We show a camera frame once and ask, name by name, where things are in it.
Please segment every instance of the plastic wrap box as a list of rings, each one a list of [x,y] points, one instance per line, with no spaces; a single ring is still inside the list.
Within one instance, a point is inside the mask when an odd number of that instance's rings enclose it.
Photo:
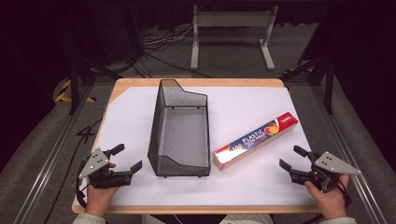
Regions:
[[[298,120],[289,112],[269,121],[260,128],[248,133],[213,152],[213,162],[223,170],[242,160],[256,149],[274,141],[290,131]]]

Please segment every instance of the person's hand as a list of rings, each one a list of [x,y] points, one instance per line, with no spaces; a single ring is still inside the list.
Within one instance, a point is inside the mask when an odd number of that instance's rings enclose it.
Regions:
[[[349,175],[339,175],[339,180],[347,187],[349,182]],[[346,202],[343,193],[338,189],[334,188],[332,191],[323,193],[320,192],[314,184],[309,181],[305,181],[306,189],[309,194],[317,202],[318,209],[326,219],[334,219],[338,217],[346,217]]]
[[[110,168],[114,167],[116,167],[116,164],[110,163]],[[85,208],[85,213],[104,217],[113,195],[119,188],[96,189],[92,185],[89,185],[87,188],[87,207]]]

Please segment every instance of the metal stand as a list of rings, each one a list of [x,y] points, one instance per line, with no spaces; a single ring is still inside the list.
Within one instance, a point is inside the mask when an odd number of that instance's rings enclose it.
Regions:
[[[88,67],[83,66],[81,60],[75,59],[70,63],[70,80],[72,89],[72,108],[69,115],[73,115],[79,104],[78,92],[78,78],[80,77],[84,85],[92,85],[95,81],[92,74],[90,74]]]
[[[265,38],[259,39],[262,55],[267,64],[268,70],[274,70],[274,62],[268,50],[268,41],[276,18],[277,7],[273,7],[272,11],[255,11],[255,12],[229,12],[217,11],[207,12],[198,11],[198,7],[194,6],[193,17],[193,42],[191,54],[191,69],[198,68],[199,53],[199,27],[220,27],[220,26],[238,26],[238,27],[266,27]]]

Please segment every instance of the wire mesh container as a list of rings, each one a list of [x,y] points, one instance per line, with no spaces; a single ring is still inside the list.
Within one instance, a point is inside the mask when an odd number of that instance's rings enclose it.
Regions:
[[[148,147],[155,175],[208,176],[209,157],[207,96],[161,80]]]

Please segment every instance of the white surface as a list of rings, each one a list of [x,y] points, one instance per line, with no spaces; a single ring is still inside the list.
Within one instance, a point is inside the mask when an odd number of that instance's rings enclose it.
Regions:
[[[185,87],[207,94],[211,151],[229,144],[266,122],[290,112],[298,118],[286,88]],[[309,171],[310,162],[293,151],[310,150],[301,123],[274,142],[219,171],[211,163],[208,177],[157,177],[148,160],[149,138],[158,88],[132,87],[111,103],[97,146],[102,150],[124,144],[110,161],[115,171],[143,168],[131,186],[123,187],[112,205],[313,205],[304,186],[291,183],[279,159],[294,169]]]

